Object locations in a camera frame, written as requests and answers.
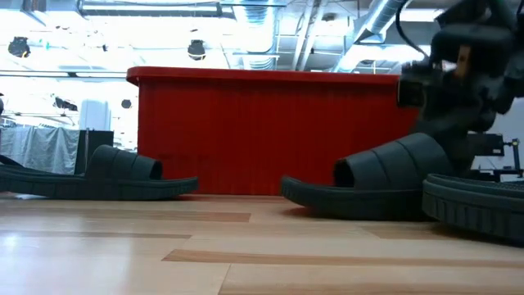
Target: slide sandal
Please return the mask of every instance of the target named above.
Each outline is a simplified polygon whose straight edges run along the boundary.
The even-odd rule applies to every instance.
[[[492,183],[429,175],[422,209],[447,225],[524,243],[524,181]]]
[[[0,157],[2,192],[60,200],[155,201],[198,189],[196,177],[163,180],[161,162],[106,145],[95,150],[85,175],[59,175],[5,160]]]
[[[430,173],[454,171],[435,139],[417,133],[337,161],[335,186],[284,177],[282,195],[342,219],[423,220],[422,181]]]

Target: metal pipe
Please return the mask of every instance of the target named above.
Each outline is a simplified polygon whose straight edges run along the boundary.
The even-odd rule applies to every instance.
[[[322,16],[324,15],[324,8],[327,6],[327,4],[328,0],[320,0],[320,5],[317,9],[317,17],[314,19],[314,23],[311,28],[311,35],[308,38],[308,42],[305,44],[304,55],[302,56],[302,60],[300,61],[300,66],[298,70],[305,69],[305,64],[308,62],[308,58],[311,53],[311,48],[313,48],[314,40],[317,35],[318,24],[320,24],[320,22],[322,21]]]
[[[308,33],[309,20],[311,19],[311,14],[313,13],[314,0],[308,0],[305,4],[304,11],[304,20],[302,22],[302,28],[298,34],[298,39],[296,40],[295,55],[293,56],[293,62],[291,64],[291,70],[296,70],[296,65],[298,64],[298,59],[300,57],[300,51],[302,51],[302,46],[304,46],[305,36]]]

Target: wooden floor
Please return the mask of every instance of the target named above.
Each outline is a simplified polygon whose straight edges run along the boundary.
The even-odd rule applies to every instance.
[[[275,197],[0,197],[0,294],[524,294],[524,250]]]

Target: red counter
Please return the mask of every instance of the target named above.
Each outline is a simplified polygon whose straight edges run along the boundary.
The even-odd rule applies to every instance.
[[[408,133],[397,76],[137,67],[138,152],[199,193],[279,194],[283,175],[330,184],[337,158]]]

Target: gray curtain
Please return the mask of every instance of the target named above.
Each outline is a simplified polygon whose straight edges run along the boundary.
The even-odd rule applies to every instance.
[[[75,172],[79,130],[8,128],[0,134],[0,154],[21,165],[66,175]]]

